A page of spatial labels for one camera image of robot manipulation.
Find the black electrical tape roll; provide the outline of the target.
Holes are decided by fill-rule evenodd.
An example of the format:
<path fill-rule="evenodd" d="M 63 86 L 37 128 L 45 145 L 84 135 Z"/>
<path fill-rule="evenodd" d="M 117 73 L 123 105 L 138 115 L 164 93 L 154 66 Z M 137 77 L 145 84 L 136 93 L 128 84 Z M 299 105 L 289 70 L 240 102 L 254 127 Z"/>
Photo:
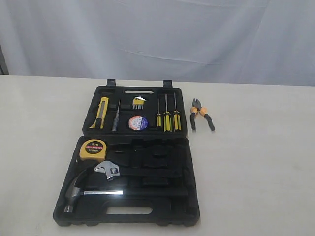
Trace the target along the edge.
<path fill-rule="evenodd" d="M 143 131 L 148 127 L 148 120 L 143 116 L 133 116 L 129 119 L 128 126 L 133 131 Z"/>

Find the orange black combination pliers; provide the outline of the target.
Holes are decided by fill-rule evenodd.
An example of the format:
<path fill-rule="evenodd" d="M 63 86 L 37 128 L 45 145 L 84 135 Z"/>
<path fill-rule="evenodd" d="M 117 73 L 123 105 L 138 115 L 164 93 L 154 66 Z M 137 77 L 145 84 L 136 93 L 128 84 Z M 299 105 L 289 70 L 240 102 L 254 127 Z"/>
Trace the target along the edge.
<path fill-rule="evenodd" d="M 209 128 L 212 132 L 215 131 L 215 126 L 213 124 L 212 118 L 207 113 L 207 109 L 202 106 L 201 102 L 194 98 L 192 101 L 192 107 L 190 109 L 190 124 L 192 131 L 196 131 L 196 125 L 195 125 L 195 117 L 200 114 L 202 117 L 204 117 L 209 125 Z"/>

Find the yellow utility knife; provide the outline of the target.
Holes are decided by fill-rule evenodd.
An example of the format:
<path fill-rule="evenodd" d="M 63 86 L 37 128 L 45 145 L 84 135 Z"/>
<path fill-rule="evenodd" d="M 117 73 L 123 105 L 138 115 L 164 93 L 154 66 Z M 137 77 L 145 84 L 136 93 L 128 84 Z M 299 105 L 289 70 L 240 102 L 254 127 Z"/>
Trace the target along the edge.
<path fill-rule="evenodd" d="M 98 105 L 98 111 L 96 114 L 96 118 L 93 122 L 93 124 L 90 126 L 91 129 L 103 129 L 104 128 L 104 121 L 105 116 L 107 113 L 109 98 L 108 97 L 102 97 L 100 100 L 100 103 Z"/>

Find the yellow measuring tape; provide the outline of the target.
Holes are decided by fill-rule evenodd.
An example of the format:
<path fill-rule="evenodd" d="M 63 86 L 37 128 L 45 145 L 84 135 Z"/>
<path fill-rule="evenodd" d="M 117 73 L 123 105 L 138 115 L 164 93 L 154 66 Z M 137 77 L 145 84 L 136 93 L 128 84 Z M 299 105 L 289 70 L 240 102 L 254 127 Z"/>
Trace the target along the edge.
<path fill-rule="evenodd" d="M 107 153 L 107 144 L 100 139 L 89 139 L 82 143 L 79 148 L 79 161 L 96 161 L 101 163 L 105 161 Z"/>

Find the black plastic tool case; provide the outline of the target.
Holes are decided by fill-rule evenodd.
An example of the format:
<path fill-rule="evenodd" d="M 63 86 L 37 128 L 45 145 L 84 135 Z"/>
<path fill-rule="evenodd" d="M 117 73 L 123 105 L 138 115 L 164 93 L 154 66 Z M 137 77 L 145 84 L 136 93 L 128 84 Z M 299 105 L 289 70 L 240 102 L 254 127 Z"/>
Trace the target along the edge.
<path fill-rule="evenodd" d="M 180 131 L 174 130 L 174 93 L 177 109 L 180 112 Z M 164 132 L 163 113 L 165 112 L 165 94 L 171 118 L 171 132 Z M 134 110 L 134 97 L 146 99 L 142 110 Z M 102 97 L 108 97 L 109 103 L 103 129 L 91 129 L 98 105 Z M 158 112 L 157 99 L 160 101 L 161 127 L 156 126 Z M 119 100 L 119 122 L 117 131 L 111 131 Z M 143 116 L 148 127 L 143 131 L 133 131 L 128 121 L 133 116 Z M 89 110 L 68 167 L 53 218 L 60 226 L 88 225 L 100 223 L 153 223 L 160 226 L 194 226 L 200 217 L 198 197 L 194 176 L 187 123 L 182 91 L 172 85 L 170 80 L 163 81 L 161 87 L 123 87 L 116 85 L 114 79 L 95 89 Z M 177 169 L 182 176 L 164 177 L 114 177 L 108 181 L 105 174 L 94 172 L 96 161 L 79 161 L 79 148 L 89 139 L 100 139 L 107 144 L 105 161 L 128 168 Z M 122 190 L 127 188 L 186 188 L 185 197 L 136 197 L 85 195 L 77 200 L 72 213 L 64 213 L 65 193 L 72 180 L 83 170 L 85 177 L 77 183 L 83 190 Z"/>

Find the small yellow black screwdriver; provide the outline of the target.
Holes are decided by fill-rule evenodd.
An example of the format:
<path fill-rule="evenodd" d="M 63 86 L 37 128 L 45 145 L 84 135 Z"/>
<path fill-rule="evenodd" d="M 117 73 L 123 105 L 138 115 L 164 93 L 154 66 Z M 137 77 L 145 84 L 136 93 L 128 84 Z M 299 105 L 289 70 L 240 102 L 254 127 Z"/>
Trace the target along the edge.
<path fill-rule="evenodd" d="M 157 99 L 157 115 L 156 115 L 156 126 L 161 127 L 161 113 L 160 113 L 160 101 Z"/>

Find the yellow hex key set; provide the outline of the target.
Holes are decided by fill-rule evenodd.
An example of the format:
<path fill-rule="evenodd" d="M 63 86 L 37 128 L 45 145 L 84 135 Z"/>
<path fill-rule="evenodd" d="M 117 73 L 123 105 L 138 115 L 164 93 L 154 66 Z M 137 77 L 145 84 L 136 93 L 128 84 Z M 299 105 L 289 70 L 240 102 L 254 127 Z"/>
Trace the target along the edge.
<path fill-rule="evenodd" d="M 141 97 L 141 96 L 134 97 L 134 99 L 132 101 L 132 108 L 134 110 L 142 110 L 145 101 L 146 101 L 146 99 Z"/>

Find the chrome adjustable wrench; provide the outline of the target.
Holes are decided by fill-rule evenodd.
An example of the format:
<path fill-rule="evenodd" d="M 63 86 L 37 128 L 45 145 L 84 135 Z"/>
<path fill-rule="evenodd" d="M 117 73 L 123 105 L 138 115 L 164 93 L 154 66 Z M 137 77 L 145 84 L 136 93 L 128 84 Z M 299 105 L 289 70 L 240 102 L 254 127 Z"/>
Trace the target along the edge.
<path fill-rule="evenodd" d="M 177 178 L 182 176 L 181 170 L 177 169 L 153 169 L 153 168 L 128 168 L 116 165 L 111 161 L 103 161 L 94 167 L 94 172 L 106 175 L 108 181 L 114 177 L 164 177 Z"/>

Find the steel claw hammer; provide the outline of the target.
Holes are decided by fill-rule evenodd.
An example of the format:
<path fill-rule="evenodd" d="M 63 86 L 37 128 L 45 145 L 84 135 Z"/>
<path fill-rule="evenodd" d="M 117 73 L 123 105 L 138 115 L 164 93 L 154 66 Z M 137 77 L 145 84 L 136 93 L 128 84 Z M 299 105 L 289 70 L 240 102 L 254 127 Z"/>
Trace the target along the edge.
<path fill-rule="evenodd" d="M 77 186 L 79 180 L 85 177 L 86 170 L 83 170 L 77 175 L 68 186 L 65 193 L 66 205 L 64 213 L 72 213 L 80 196 L 85 195 L 108 195 L 108 196 L 136 196 L 136 197 L 185 197 L 188 195 L 188 190 L 182 188 L 127 188 L 122 190 L 83 190 Z"/>

